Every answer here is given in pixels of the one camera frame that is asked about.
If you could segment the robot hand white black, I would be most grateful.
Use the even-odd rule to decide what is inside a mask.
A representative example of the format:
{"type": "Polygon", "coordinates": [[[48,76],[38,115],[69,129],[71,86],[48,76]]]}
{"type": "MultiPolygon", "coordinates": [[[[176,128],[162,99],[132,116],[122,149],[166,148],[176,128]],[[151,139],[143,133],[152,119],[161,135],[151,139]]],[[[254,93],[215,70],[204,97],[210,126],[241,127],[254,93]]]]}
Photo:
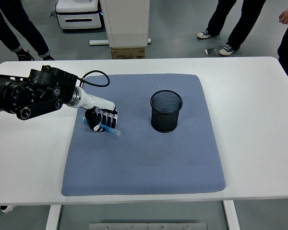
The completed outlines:
{"type": "Polygon", "coordinates": [[[104,132],[105,129],[101,125],[115,128],[118,112],[113,102],[106,99],[87,94],[82,88],[80,107],[86,109],[85,118],[89,127],[95,132],[104,132]]]}

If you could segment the person's hand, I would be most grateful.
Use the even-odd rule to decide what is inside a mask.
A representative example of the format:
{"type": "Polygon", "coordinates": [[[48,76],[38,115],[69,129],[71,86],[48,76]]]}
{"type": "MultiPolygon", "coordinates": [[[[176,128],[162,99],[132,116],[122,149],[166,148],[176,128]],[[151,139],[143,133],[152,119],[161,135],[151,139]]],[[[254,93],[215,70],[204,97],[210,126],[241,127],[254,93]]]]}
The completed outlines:
{"type": "Polygon", "coordinates": [[[288,25],[288,9],[284,10],[279,15],[279,22],[282,23],[282,24],[287,24],[288,25]]]}

